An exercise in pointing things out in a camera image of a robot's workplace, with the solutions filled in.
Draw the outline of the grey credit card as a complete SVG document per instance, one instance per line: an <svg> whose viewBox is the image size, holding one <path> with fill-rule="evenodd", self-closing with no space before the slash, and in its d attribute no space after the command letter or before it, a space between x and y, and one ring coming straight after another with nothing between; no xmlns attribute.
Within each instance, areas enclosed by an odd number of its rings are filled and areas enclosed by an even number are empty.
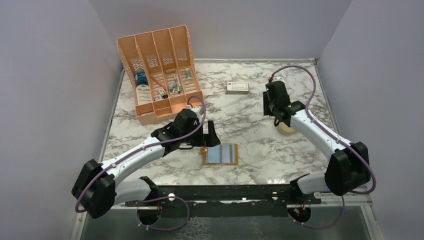
<svg viewBox="0 0 424 240"><path fill-rule="evenodd" d="M236 145L222 144L220 146L220 163L235 164L236 163Z"/></svg>

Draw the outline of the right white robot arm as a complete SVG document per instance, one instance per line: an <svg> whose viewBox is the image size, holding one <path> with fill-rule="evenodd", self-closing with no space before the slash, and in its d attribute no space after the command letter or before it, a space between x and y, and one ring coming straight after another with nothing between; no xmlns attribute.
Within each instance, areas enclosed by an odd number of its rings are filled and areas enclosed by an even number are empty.
<svg viewBox="0 0 424 240"><path fill-rule="evenodd" d="M301 133L328 159L326 171L311 173L292 181L289 199L300 204L309 194L333 193L336 196L353 191L372 179L368 148L362 142L352 143L337 135L316 119L300 101L291 101L282 81L269 82L263 92L263 114L274 117Z"/></svg>

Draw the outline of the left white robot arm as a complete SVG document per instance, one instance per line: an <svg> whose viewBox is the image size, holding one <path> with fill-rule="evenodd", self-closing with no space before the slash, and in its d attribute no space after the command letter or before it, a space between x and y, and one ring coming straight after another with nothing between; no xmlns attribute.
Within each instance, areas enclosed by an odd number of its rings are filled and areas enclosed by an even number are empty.
<svg viewBox="0 0 424 240"><path fill-rule="evenodd" d="M215 132L203 133L205 118L204 106L187 106L176 115L174 121L155 129L131 150L104 162L94 159L87 161L71 189L76 199L75 211L87 212L96 219L107 213L112 206L130 201L136 192L144 205L155 203L157 191L145 180L132 182L134 188L125 187L123 181L150 162L179 150L182 144L192 147L219 145Z"/></svg>

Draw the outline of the yellow leather card holder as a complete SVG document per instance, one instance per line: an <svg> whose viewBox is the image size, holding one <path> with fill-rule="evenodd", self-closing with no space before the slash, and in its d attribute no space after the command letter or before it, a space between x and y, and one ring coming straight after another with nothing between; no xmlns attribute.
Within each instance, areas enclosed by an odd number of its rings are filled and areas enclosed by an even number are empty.
<svg viewBox="0 0 424 240"><path fill-rule="evenodd" d="M237 166L239 164L238 144L225 143L213 147L202 147L200 154L204 165Z"/></svg>

